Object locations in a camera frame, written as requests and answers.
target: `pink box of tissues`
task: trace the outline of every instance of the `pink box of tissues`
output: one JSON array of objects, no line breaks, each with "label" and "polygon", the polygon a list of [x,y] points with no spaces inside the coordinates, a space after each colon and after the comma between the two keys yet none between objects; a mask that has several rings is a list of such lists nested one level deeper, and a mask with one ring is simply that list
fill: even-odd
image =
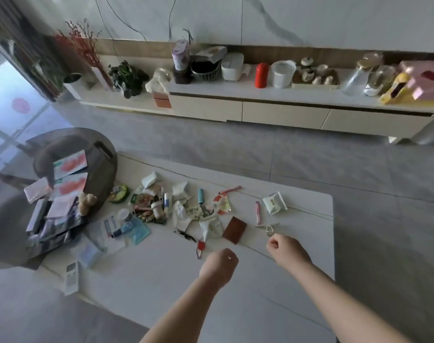
[{"label": "pink box of tissues", "polygon": [[400,67],[411,76],[414,100],[434,101],[434,61],[402,61]]}]

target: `brown card holder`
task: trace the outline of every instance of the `brown card holder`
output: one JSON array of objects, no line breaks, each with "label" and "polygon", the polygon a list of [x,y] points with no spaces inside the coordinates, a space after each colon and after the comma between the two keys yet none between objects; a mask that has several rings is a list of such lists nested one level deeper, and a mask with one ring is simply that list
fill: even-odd
[{"label": "brown card holder", "polygon": [[247,224],[242,220],[237,219],[236,217],[232,217],[225,231],[223,232],[223,238],[226,238],[230,242],[237,244],[239,239],[244,233]]}]

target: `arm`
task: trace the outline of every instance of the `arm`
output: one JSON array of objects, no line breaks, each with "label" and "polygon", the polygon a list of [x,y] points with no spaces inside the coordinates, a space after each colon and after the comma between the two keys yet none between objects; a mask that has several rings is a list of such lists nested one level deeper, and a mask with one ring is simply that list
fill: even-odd
[{"label": "arm", "polygon": [[238,262],[229,249],[210,254],[197,280],[140,343],[196,343],[210,304],[230,281]]},{"label": "arm", "polygon": [[305,289],[341,343],[410,343],[313,265],[296,239],[275,234],[268,241],[267,249],[277,264]]}]

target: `fist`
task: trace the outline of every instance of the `fist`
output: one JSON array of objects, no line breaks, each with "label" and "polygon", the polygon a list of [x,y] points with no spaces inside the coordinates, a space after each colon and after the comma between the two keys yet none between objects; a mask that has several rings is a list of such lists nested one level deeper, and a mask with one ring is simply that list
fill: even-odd
[{"label": "fist", "polygon": [[230,281],[238,263],[236,254],[228,248],[211,253],[201,267],[200,278],[220,290]]},{"label": "fist", "polygon": [[277,265],[288,271],[294,271],[302,264],[312,264],[309,254],[295,238],[274,234],[266,249],[271,253]]}]

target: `gray tile floor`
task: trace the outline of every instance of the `gray tile floor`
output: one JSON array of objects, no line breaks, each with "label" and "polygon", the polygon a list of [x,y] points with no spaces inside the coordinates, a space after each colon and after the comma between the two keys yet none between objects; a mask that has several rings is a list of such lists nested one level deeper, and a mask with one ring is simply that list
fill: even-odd
[{"label": "gray tile floor", "polygon": [[[393,146],[382,137],[142,115],[75,101],[42,109],[18,137],[70,125],[100,131],[117,150],[331,194],[337,282],[415,342],[434,342],[434,145]],[[145,333],[35,289],[30,271],[0,270],[0,279],[1,298],[12,297],[0,301],[0,341],[28,341],[22,335],[31,321],[21,319],[28,315],[48,326],[28,335],[35,342],[137,342]]]}]

